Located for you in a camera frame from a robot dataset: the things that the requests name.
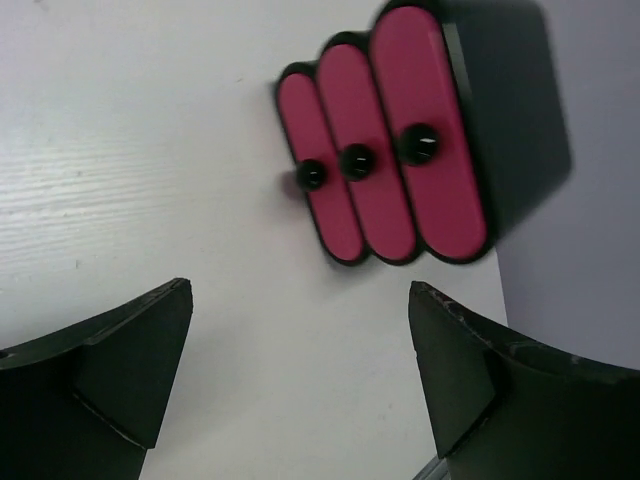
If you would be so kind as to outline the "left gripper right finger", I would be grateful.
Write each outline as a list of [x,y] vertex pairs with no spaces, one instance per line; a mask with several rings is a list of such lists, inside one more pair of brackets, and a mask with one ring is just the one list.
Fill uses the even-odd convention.
[[423,479],[635,479],[639,374],[545,345],[424,282],[408,319],[436,455]]

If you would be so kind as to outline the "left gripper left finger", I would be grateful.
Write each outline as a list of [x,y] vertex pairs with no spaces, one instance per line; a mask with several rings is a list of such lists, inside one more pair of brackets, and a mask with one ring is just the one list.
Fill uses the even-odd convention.
[[192,313],[191,283],[176,278],[2,350],[2,478],[139,478]]

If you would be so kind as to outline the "pink top drawer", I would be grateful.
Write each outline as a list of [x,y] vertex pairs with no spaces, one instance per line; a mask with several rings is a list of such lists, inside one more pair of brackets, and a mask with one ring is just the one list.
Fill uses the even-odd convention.
[[438,20],[416,5],[388,10],[369,57],[419,234],[441,258],[469,262],[489,227]]

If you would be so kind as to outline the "pink drawer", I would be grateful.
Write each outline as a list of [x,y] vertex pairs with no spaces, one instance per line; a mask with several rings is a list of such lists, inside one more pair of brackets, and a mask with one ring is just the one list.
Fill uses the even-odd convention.
[[312,77],[302,72],[279,80],[275,103],[320,244],[342,265],[366,256],[359,222],[338,170],[337,150]]
[[419,234],[441,258],[469,262],[489,227],[438,20],[416,5],[388,10],[369,57]]
[[410,262],[417,234],[365,53],[352,44],[329,47],[316,83],[366,242],[389,264]]

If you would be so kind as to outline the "black drawer cabinet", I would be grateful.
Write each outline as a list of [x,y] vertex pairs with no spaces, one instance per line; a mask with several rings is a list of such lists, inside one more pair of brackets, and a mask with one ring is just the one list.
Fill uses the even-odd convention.
[[[436,255],[419,234],[396,143],[369,57],[369,42],[379,17],[392,8],[407,5],[420,6],[432,12],[442,29],[483,212],[488,222],[489,240],[485,249],[465,263],[449,262]],[[302,72],[312,77],[319,93],[316,71],[320,57],[329,47],[338,44],[352,44],[363,50],[372,71],[417,234],[418,250],[406,264],[423,253],[457,265],[483,258],[568,178],[571,148],[545,13],[538,3],[390,1],[380,10],[370,29],[340,32],[327,41],[315,60],[294,62],[284,68],[273,85],[279,121],[275,103],[279,80],[287,74]],[[320,93],[319,98],[330,128]],[[331,128],[330,132],[337,150],[338,170],[356,214],[347,179],[340,170],[339,150]],[[366,242],[358,217],[357,220]],[[366,242],[366,256],[360,263],[372,256],[380,259]]]

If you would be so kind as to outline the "pink bottom drawer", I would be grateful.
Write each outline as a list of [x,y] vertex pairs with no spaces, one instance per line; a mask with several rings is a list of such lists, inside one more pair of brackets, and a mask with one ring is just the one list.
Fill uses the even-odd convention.
[[279,80],[275,103],[320,244],[342,265],[366,256],[359,222],[338,170],[337,150],[312,77],[302,72]]

